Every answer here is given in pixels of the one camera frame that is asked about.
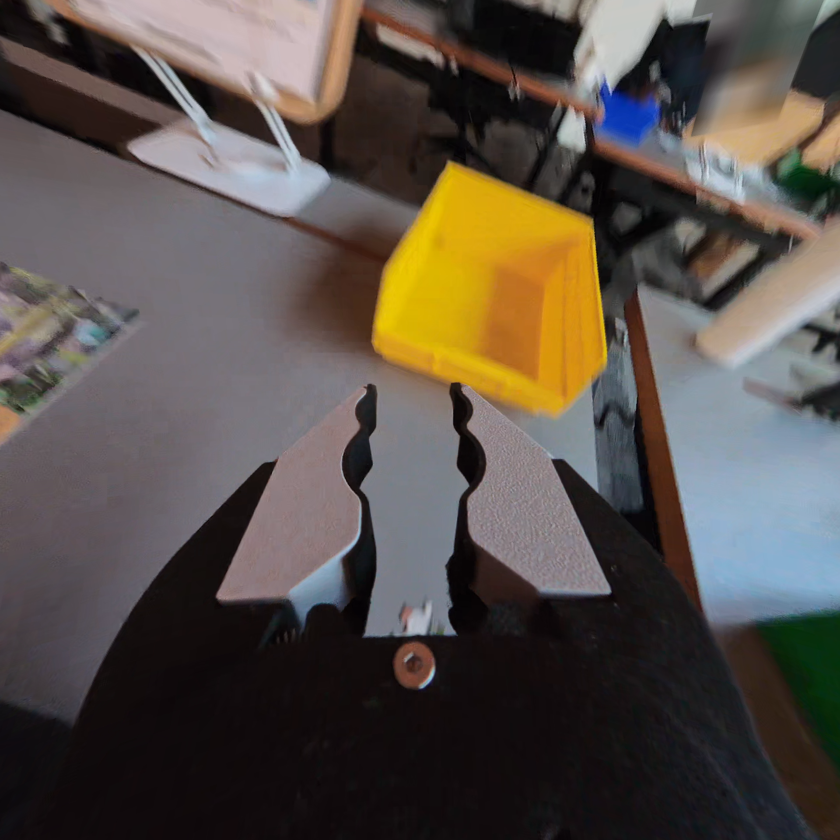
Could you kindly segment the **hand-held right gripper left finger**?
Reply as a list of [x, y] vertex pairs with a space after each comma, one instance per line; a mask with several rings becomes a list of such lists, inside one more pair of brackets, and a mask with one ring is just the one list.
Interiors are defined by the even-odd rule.
[[220, 605], [281, 605], [303, 625], [314, 606], [368, 604], [376, 549], [362, 485], [376, 407], [375, 386], [362, 386], [279, 456], [217, 590]]

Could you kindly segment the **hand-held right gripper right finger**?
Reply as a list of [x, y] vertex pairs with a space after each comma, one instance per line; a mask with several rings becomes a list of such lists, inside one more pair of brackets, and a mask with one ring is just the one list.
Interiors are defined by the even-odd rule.
[[613, 590], [550, 453], [473, 388], [449, 388], [458, 501], [449, 621], [474, 633], [497, 606], [606, 599]]

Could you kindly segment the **animal jigsaw puzzle board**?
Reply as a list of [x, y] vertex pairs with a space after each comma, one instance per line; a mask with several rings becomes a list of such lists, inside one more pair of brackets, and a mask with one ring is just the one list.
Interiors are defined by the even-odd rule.
[[140, 324], [140, 312], [1, 265], [1, 444]]

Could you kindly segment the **wood-edged grey desk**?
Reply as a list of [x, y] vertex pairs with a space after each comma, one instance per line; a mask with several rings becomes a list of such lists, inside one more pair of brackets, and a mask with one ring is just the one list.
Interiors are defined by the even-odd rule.
[[838, 610], [838, 425], [749, 393], [798, 395], [838, 366], [793, 344], [736, 370], [696, 352], [710, 313], [641, 286], [637, 303], [700, 603], [720, 627]]

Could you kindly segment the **background desk with black legs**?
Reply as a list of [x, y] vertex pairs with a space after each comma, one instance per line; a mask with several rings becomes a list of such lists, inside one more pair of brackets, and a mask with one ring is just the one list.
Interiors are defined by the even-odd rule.
[[748, 288], [704, 324], [693, 348], [729, 371], [729, 396], [772, 406], [788, 416], [838, 426], [838, 381], [792, 392], [738, 370], [776, 348], [815, 315], [838, 303], [839, 226], [831, 218], [818, 238], [805, 241], [760, 273]]

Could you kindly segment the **yellow plastic bin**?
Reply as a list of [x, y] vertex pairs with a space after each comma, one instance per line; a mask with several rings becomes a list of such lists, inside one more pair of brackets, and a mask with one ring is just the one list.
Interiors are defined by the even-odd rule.
[[603, 372], [593, 219], [449, 162], [381, 274], [386, 361], [536, 416]]

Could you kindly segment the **large green plastic bin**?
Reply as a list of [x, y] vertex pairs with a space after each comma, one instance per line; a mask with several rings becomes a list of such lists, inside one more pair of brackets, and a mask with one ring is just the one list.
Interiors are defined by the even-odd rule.
[[760, 623], [758, 630], [838, 770], [839, 612], [779, 617]]

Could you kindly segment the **white metal stand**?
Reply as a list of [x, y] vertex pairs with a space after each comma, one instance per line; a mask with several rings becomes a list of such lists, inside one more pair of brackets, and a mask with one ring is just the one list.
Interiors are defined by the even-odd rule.
[[330, 174], [301, 155], [266, 78], [250, 73], [246, 89], [274, 143], [213, 121], [166, 61], [138, 46], [133, 51], [185, 114], [129, 142], [138, 162], [272, 217], [296, 217], [328, 189]]

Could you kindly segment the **cluttered background workbench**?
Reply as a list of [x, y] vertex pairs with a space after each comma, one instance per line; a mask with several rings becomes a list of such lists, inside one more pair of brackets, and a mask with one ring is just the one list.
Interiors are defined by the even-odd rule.
[[363, 2], [362, 25], [372, 38], [382, 32], [420, 46], [420, 60], [432, 66], [432, 56], [440, 56], [442, 67], [451, 74], [467, 70], [475, 76], [505, 88], [510, 97], [542, 103], [563, 114], [575, 112], [584, 119], [585, 150], [595, 163], [620, 167], [649, 182], [690, 196], [691, 206], [708, 207], [725, 218], [740, 217], [752, 228], [775, 236], [796, 240], [818, 238], [823, 224], [793, 209], [768, 189], [743, 188], [742, 198], [721, 192], [694, 180], [688, 171], [682, 144], [666, 150], [656, 138], [648, 137], [638, 147], [595, 131], [601, 118], [600, 107], [592, 94], [578, 93], [575, 85], [561, 77], [532, 73], [466, 45], [446, 28], [445, 11], [426, 2]]

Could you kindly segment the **blue plastic bin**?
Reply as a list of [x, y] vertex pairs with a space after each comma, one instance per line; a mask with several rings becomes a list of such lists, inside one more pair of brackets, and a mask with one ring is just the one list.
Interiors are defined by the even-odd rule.
[[595, 127], [596, 135], [638, 146], [657, 127], [660, 106], [655, 97], [638, 100], [610, 89], [606, 83], [601, 85], [599, 95], [602, 119]]

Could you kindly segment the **instruction sheet on stand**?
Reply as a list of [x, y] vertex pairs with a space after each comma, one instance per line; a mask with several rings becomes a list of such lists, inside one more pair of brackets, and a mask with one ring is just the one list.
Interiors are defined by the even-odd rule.
[[[78, 13], [74, 12], [69, 3], [70, 2], [51, 1], [49, 2], [49, 5], [54, 8], [59, 15], [79, 26], [98, 32], [101, 35], [105, 35], [127, 46], [138, 46], [129, 42], [119, 34], [100, 26], [99, 24], [88, 22]], [[269, 99], [279, 114], [283, 118], [294, 123], [304, 125], [319, 123], [334, 114], [344, 98], [363, 4], [358, 1], [335, 1], [335, 3], [336, 6], [332, 18], [331, 33], [324, 53], [320, 86], [315, 99], [313, 101], [305, 101], [297, 96], [277, 89], [275, 89], [275, 93], [269, 96]], [[195, 70], [192, 68], [185, 69], [181, 66], [170, 63], [166, 56], [160, 56], [151, 51], [148, 52], [162, 58], [169, 65], [179, 70], [184, 70], [191, 76], [203, 79], [218, 88], [227, 89], [242, 98], [251, 99], [247, 89], [238, 87], [224, 78], [209, 76], [201, 70]]]

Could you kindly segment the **printed instruction sheet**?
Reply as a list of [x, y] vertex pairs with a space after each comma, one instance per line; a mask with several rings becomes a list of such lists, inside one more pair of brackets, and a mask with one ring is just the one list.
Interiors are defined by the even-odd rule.
[[336, 3], [332, 1], [79, 1], [88, 22], [185, 69], [254, 82], [313, 101]]

